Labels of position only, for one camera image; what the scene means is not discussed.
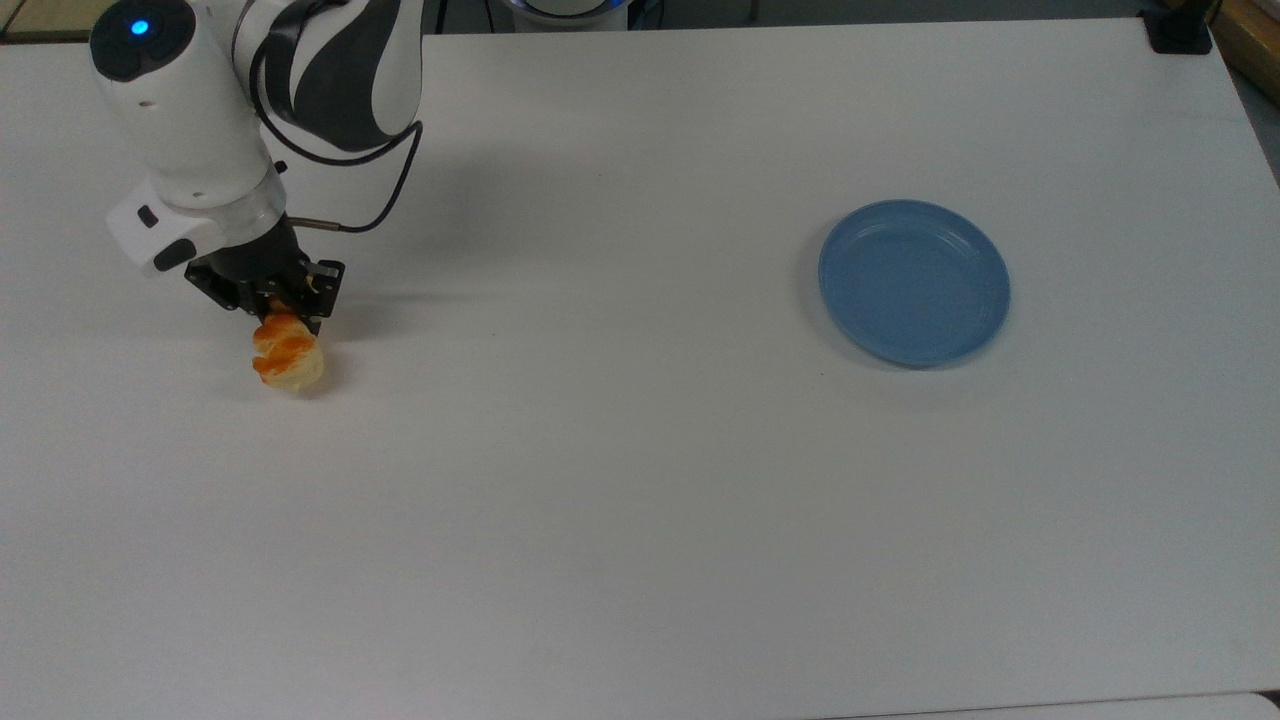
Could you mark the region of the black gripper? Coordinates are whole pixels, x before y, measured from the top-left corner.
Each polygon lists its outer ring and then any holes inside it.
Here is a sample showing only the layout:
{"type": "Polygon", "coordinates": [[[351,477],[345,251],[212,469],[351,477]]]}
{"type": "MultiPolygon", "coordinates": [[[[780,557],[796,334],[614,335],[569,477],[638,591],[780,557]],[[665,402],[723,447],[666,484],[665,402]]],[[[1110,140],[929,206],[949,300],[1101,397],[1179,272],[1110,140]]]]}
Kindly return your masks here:
{"type": "Polygon", "coordinates": [[[343,263],[312,263],[305,256],[288,217],[256,240],[198,258],[184,270],[184,278],[219,307],[265,323],[275,299],[298,311],[312,336],[332,316],[344,274],[343,263]]]}

